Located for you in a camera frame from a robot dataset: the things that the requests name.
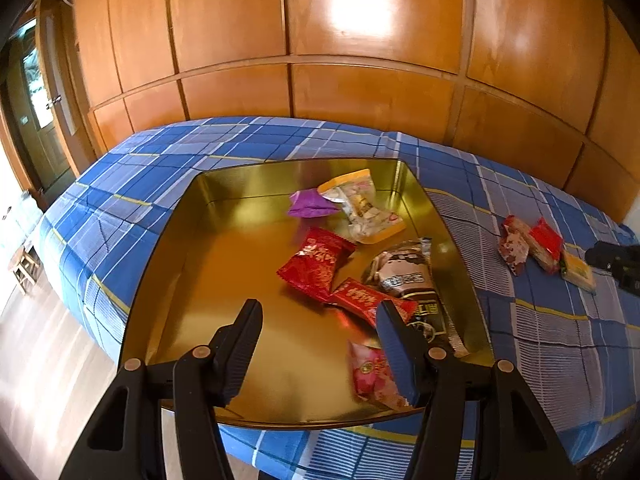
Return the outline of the gold interior snack box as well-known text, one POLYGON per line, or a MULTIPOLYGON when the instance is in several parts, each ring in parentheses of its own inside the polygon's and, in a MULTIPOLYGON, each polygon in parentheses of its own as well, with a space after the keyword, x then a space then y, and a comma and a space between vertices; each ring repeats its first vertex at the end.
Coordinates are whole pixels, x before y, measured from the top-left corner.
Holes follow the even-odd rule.
POLYGON ((373 328, 296 292, 278 275, 310 227, 288 214, 291 195, 359 169, 370 170, 375 203, 404 219, 403 238, 431 239, 435 285, 468 361, 490 365, 494 352, 461 252, 413 170, 389 158, 299 159, 198 174, 145 267, 122 359, 149 365, 178 359, 207 344, 255 299, 264 311, 262 333, 239 394, 216 413, 221 422, 296 430, 393 418, 352 388, 348 346, 372 344, 373 328))

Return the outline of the plain red snack bag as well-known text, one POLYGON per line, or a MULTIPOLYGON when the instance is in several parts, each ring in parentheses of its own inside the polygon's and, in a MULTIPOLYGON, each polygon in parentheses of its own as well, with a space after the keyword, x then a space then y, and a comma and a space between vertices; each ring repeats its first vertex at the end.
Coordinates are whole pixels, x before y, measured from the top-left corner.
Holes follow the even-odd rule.
POLYGON ((563 239, 555 232, 544 218, 540 217, 529 229, 528 238, 534 238, 539 244, 547 248, 555 259, 561 259, 563 239))

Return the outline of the large red floral snack packet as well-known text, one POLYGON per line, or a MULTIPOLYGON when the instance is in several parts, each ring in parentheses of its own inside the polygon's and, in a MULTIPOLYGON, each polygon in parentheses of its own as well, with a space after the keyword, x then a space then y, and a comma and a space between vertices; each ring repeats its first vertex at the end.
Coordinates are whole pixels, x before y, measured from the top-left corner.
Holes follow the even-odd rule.
POLYGON ((277 276, 307 297, 326 304, 338 268, 356 245, 331 231, 312 226, 299 250, 277 270, 277 276))

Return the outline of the wooden door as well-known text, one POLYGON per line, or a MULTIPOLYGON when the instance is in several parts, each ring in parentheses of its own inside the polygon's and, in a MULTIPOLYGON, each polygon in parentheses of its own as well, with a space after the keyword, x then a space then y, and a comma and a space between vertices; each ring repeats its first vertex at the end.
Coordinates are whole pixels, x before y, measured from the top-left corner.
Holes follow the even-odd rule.
POLYGON ((88 110, 72 9, 35 0, 1 49, 1 134, 18 184, 42 209, 101 153, 88 110))

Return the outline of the pink small snack packet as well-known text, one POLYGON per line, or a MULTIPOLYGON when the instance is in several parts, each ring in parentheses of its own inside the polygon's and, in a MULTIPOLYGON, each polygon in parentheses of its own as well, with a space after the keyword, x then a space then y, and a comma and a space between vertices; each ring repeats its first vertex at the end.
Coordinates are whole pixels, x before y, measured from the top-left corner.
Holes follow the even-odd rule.
POLYGON ((348 355, 357 396, 393 411, 408 408, 409 403, 400 394, 382 349, 350 342, 348 355))

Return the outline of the wooden panelled wardrobe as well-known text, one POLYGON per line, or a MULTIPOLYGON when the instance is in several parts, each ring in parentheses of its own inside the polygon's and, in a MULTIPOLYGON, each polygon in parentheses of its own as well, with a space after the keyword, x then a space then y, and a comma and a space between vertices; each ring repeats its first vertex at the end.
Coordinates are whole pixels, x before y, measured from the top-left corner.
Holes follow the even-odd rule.
POLYGON ((639 203, 639 50, 605 0, 73 0, 100 151, 181 119, 400 131, 616 221, 639 203))

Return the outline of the purple snack packet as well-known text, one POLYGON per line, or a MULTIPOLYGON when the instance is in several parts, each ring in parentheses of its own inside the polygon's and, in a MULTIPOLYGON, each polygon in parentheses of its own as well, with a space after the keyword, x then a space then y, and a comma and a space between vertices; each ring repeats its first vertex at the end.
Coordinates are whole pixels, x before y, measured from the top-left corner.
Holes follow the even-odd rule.
POLYGON ((288 215, 294 218, 312 219, 335 214, 337 206, 320 195, 315 188, 298 190, 290 196, 288 215))

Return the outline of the white yellow cartoon snack bag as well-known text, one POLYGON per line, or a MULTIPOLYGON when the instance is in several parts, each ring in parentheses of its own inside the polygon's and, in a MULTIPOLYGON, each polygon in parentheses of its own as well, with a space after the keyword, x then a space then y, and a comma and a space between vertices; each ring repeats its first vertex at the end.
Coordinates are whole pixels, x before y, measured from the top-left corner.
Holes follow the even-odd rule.
POLYGON ((357 243, 378 244, 406 227, 396 212, 375 205, 376 188, 368 168, 341 174, 320 184, 317 191, 342 208, 348 217, 349 235, 357 243))

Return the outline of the dark brown black snack bag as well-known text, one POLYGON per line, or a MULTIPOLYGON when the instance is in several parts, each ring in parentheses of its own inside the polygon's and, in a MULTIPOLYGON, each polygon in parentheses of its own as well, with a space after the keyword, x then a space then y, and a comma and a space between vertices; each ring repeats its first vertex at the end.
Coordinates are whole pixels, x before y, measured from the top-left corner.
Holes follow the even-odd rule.
POLYGON ((364 284, 387 295, 415 301, 416 312, 407 324, 428 342, 450 348, 457 358, 470 354, 447 313, 435 286, 431 266, 432 241, 428 237, 404 240, 376 255, 363 271, 364 284))

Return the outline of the white red patterned snack packet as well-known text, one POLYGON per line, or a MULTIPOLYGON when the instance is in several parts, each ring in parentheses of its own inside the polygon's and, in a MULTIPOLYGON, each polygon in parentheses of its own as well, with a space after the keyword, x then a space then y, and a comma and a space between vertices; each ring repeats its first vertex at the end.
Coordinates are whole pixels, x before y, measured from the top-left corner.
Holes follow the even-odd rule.
POLYGON ((524 272, 530 248, 529 234, 530 226, 513 214, 503 220, 498 253, 515 276, 524 272))

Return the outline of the small red gold snack packet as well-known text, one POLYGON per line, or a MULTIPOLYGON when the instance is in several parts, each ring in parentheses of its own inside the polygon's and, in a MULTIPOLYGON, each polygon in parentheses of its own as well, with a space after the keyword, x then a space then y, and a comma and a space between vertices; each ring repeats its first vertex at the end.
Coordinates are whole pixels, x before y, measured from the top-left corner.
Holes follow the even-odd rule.
POLYGON ((330 296, 330 304, 335 304, 376 327, 376 312, 383 301, 390 301, 400 318, 407 323, 418 310, 418 303, 412 300, 394 298, 378 290, 363 285, 353 278, 346 278, 330 296))

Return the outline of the yellow cracker pack green label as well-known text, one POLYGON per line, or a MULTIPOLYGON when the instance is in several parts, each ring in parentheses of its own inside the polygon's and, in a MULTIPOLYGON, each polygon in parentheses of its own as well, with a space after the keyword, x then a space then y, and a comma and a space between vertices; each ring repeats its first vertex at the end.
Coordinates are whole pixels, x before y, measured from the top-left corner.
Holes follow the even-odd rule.
POLYGON ((567 250, 562 251, 560 273, 565 281, 574 284, 586 292, 593 294, 596 291, 597 284, 591 266, 567 250))

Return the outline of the clear rice cracker roll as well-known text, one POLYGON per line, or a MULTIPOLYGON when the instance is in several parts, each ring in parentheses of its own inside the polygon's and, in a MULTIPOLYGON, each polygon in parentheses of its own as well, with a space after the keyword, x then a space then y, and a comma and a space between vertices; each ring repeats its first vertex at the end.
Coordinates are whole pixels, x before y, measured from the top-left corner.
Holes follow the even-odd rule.
POLYGON ((559 271, 560 260, 555 259, 547 248, 544 248, 544 246, 539 244, 534 238, 529 238, 527 244, 529 247, 529 255, 531 255, 548 274, 555 274, 559 271))

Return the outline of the small wooden stool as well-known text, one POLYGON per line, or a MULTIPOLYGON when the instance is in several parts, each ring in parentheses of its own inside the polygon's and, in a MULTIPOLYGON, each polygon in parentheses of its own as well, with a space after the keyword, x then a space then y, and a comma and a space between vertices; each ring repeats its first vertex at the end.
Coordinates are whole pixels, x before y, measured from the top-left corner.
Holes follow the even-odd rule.
POLYGON ((36 284, 40 272, 40 260, 26 247, 21 246, 14 252, 10 263, 10 271, 24 295, 36 284))

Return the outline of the black mesh basket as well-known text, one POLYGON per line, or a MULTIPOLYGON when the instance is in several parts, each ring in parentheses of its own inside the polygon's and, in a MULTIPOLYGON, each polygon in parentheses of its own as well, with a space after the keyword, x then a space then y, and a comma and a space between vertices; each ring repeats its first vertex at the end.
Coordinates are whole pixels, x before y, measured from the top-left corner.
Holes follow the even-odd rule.
POLYGON ((577 466, 578 479, 640 480, 639 424, 590 454, 577 466))

